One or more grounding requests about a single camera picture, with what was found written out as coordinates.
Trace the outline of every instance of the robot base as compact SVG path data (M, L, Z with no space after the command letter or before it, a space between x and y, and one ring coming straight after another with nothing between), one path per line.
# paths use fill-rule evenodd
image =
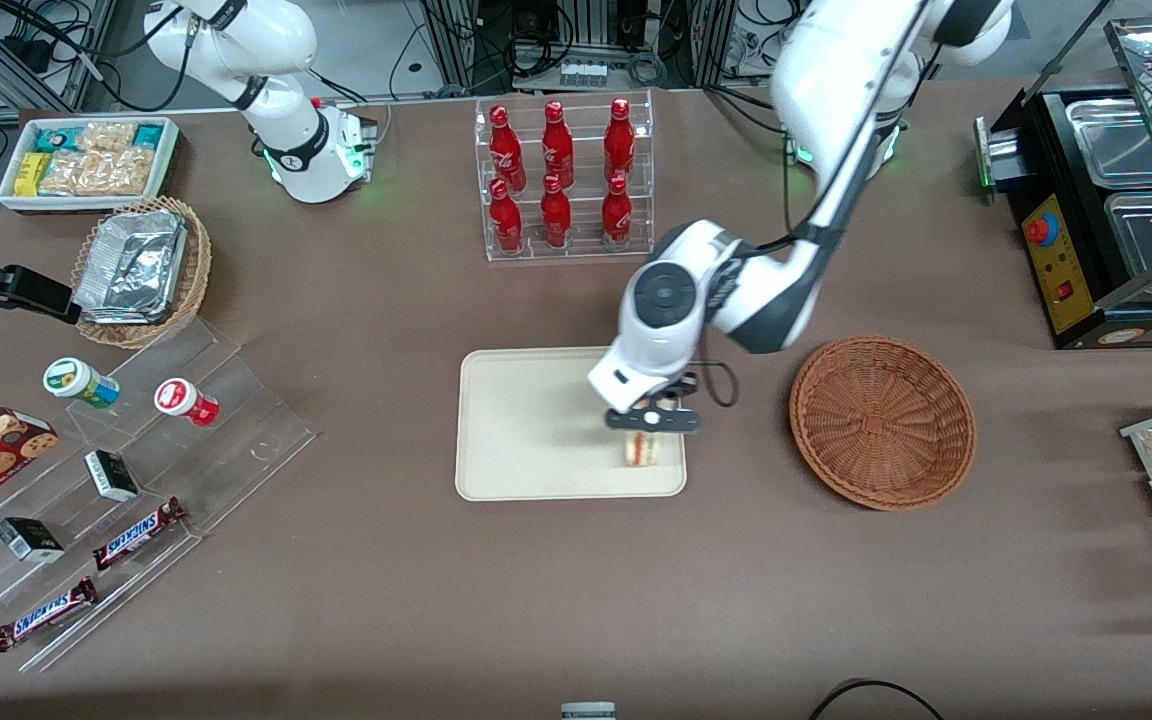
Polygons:
M376 158L376 124L366 127L357 115L339 108L319 108L328 120L328 142L301 172L279 172L270 160L274 180L301 202L332 200L361 182L371 181Z

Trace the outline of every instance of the tray of snacks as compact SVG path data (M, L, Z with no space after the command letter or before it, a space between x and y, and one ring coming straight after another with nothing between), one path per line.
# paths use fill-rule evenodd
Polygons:
M177 139L177 124L156 115L29 120L0 202L18 213L82 213L152 199L162 191Z

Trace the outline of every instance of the white robotic arm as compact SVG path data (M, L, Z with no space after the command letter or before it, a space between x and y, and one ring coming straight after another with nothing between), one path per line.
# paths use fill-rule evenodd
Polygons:
M305 10L285 0L164 0L147 9L146 32L179 6L192 14L175 15L150 48L179 70L192 45L184 73L242 111L294 199L332 200L370 177L376 129L342 109L316 108L291 77L314 62L317 37Z
M1010 17L1011 0L814 0L806 8L771 86L787 135L812 149L812 214L766 247L708 220L662 237L626 288L620 334L589 373L612 407L609 427L699 429L694 411L662 409L657 400L680 393L704 323L756 354L797 340L861 189L882 162L879 150L918 86L910 48L922 38L956 47L958 59L984 59L1001 45ZM788 258L772 259L783 247Z

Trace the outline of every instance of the round basket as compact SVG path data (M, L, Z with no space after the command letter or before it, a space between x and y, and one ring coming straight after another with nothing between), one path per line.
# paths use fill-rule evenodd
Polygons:
M820 479L874 510L945 500L975 456L975 418L950 372L919 348L846 338L794 379L790 430Z
M198 222L198 215L188 205L173 199L173 197L138 200L124 209L115 210L111 214L147 213L152 210L173 211L189 222L189 237L185 242L184 258L180 260L180 279L175 297L172 301L172 314L168 314L168 319L164 323L157 325L97 325L78 320L78 333L82 333L83 338L101 344L122 347L124 350L139 350L154 338L184 328L189 320L192 320L194 316L198 313L202 296L207 291L207 273L211 271L211 240L207 237L207 228L202 227L202 222ZM83 242L83 249L78 251L78 260L74 264L74 271L69 274L69 287L78 287L78 281L83 278L83 268L88 265L88 252L92 249L92 237L94 236L96 228L92 228L92 232L88 233L88 241Z

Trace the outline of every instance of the coca-cola bottle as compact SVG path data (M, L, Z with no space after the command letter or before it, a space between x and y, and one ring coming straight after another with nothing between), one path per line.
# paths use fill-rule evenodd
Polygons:
M630 214L634 202L626 196L626 176L614 174L607 183L607 197L602 199L602 247L612 252L626 250L630 243Z
M612 100L612 122L607 123L607 135L602 136L605 164L604 176L612 182L616 173L630 177L634 169L634 128L630 127L630 101L624 97Z
M517 255L522 252L522 214L518 204L509 197L509 187L505 179L492 179L488 188L492 191L492 206L488 213L492 215L492 228L500 252Z
M563 121L563 104L545 103L545 135L540 137L545 152L545 173L554 173L563 187L576 182L576 160L573 154L573 131Z
M495 105L488 111L492 120L492 164L497 175L509 183L509 192L522 192L526 187L526 170L522 169L522 143L509 127L509 111Z
M573 205L563 192L562 179L556 173L545 176L545 197L540 200L540 215L545 220L545 242L554 250L567 247L573 232Z

